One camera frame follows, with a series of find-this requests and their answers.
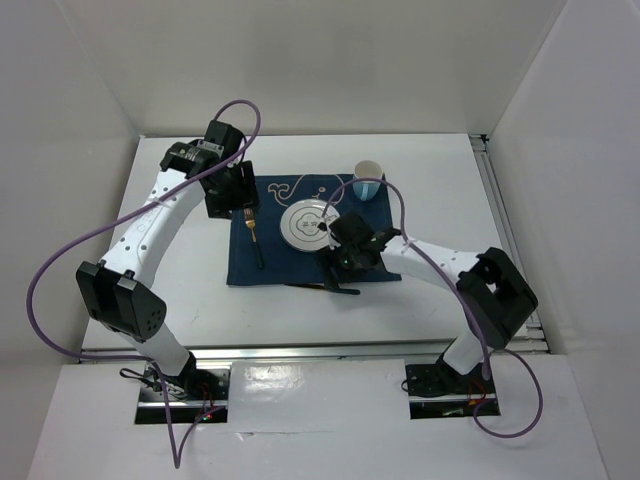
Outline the gold knife dark handle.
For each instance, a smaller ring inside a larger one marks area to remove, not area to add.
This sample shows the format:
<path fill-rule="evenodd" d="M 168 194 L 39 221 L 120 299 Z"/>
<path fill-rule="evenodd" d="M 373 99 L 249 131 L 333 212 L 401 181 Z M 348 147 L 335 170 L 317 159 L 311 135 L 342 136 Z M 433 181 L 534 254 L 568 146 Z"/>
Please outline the gold knife dark handle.
<path fill-rule="evenodd" d="M 335 294 L 342 294 L 342 295 L 353 295 L 353 296 L 357 296 L 360 295 L 360 290 L 358 289 L 348 289 L 348 288 L 342 288 L 342 287 L 327 287 L 325 285 L 319 285 L 319 284 L 284 284 L 287 287 L 294 287 L 294 288 L 302 288 L 302 289 L 308 289 L 308 290 L 322 290 L 322 291 L 327 291 L 330 293 L 335 293 Z"/>

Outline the gold fork dark handle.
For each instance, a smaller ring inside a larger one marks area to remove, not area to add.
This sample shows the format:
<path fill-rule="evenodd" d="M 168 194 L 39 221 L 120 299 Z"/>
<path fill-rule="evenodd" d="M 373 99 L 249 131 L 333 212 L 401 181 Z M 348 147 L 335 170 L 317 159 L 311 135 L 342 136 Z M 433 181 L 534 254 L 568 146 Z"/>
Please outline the gold fork dark handle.
<path fill-rule="evenodd" d="M 245 219 L 245 225 L 250 231 L 257 268 L 262 270 L 265 268 L 265 263 L 264 263 L 261 247 L 256 235 L 255 213 L 251 208 L 244 209 L 244 219 Z"/>

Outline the blue fabric placemat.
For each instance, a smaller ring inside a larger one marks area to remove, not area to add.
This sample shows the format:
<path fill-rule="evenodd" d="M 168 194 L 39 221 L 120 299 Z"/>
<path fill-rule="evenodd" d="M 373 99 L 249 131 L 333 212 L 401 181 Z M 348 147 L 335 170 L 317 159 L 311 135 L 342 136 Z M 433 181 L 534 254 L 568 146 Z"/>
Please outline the blue fabric placemat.
<path fill-rule="evenodd" d="M 256 235 L 264 268 L 256 264 L 252 237 L 243 211 L 233 213 L 231 222 L 228 286 L 322 284 L 323 275 L 314 253 L 289 246 L 280 233 L 280 220 L 286 208 L 307 199 L 328 200 L 352 174 L 266 175 L 256 177 L 260 206 L 255 214 Z M 389 192 L 379 187 L 372 200 L 362 202 L 348 186 L 338 195 L 335 207 L 340 214 L 356 212 L 374 230 L 393 224 Z"/>

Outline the white round plate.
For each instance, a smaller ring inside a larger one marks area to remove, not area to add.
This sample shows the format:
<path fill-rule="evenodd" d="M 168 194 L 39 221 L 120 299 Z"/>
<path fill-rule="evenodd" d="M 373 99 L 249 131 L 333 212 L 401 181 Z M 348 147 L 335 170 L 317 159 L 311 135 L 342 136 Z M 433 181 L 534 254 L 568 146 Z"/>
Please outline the white round plate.
<path fill-rule="evenodd" d="M 338 210 L 323 200 L 301 200 L 285 209 L 280 219 L 280 233 L 295 250 L 316 252 L 329 245 L 329 233 L 319 225 L 330 225 L 339 216 Z"/>

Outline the white and blue mug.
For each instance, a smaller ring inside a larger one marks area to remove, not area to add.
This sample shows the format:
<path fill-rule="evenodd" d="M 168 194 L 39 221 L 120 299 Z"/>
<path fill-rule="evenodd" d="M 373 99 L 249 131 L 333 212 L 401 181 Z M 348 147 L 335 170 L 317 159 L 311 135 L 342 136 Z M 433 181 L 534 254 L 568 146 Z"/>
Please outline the white and blue mug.
<path fill-rule="evenodd" d="M 352 188 L 354 195 L 363 202 L 372 200 L 380 187 L 383 178 L 382 167 L 372 160 L 363 160 L 354 167 Z"/>

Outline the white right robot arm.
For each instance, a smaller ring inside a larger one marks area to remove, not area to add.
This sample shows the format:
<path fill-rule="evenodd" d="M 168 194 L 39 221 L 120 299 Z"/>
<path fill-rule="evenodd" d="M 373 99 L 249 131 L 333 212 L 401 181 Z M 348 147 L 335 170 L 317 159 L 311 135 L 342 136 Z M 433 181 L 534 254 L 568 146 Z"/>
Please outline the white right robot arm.
<path fill-rule="evenodd" d="M 488 378 L 490 353 L 508 346 L 538 307 L 535 293 L 501 249 L 458 251 L 418 241 L 393 227 L 374 231 L 353 212 L 322 219 L 319 231 L 329 241 L 318 251 L 327 290 L 356 295 L 340 285 L 384 271 L 441 287 L 459 301 L 467 327 L 436 362 L 436 379 L 448 392 L 468 384 L 477 366 Z"/>

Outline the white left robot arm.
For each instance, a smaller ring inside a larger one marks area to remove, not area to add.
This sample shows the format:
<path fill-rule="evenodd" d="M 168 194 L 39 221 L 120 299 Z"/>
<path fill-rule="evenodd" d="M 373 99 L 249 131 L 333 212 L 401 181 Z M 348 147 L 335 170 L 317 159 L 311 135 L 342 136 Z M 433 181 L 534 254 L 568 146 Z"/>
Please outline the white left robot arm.
<path fill-rule="evenodd" d="M 251 162 L 226 160 L 236 154 L 244 134 L 213 120 L 203 138 L 177 142 L 165 153 L 154 187 L 118 242 L 96 264 L 76 271 L 90 317 L 149 357 L 162 372 L 163 389 L 176 399 L 223 395 L 223 380 L 196 365 L 192 352 L 175 338 L 165 320 L 166 303 L 151 287 L 160 262 L 186 218 L 204 204 L 211 218 L 259 206 Z"/>

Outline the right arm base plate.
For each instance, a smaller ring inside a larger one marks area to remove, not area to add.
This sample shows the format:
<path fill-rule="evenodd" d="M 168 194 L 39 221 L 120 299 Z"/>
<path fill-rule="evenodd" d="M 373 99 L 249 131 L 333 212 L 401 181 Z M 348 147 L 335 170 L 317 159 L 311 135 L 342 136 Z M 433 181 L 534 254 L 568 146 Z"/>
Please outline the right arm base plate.
<path fill-rule="evenodd" d="M 492 379 L 482 376 L 482 364 L 467 375 L 459 375 L 444 363 L 408 364 L 400 387 L 409 397 L 412 420 L 499 416 L 500 407 Z"/>

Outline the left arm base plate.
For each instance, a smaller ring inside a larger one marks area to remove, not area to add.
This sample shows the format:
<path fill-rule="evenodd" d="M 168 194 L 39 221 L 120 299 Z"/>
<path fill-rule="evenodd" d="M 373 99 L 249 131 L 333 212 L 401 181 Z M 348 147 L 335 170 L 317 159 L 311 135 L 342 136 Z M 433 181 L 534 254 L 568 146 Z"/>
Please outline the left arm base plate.
<path fill-rule="evenodd" d="M 198 416 L 203 423 L 226 423 L 228 418 L 228 394 L 231 377 L 230 368 L 210 370 L 214 377 L 212 386 L 200 383 L 194 393 L 167 383 L 167 394 L 164 395 L 157 373 L 146 367 L 140 373 L 129 368 L 122 368 L 119 375 L 139 383 L 135 423 L 137 425 L 159 425 L 166 423 L 164 411 L 165 399 L 169 400 L 171 419 L 176 424 L 192 423 Z"/>

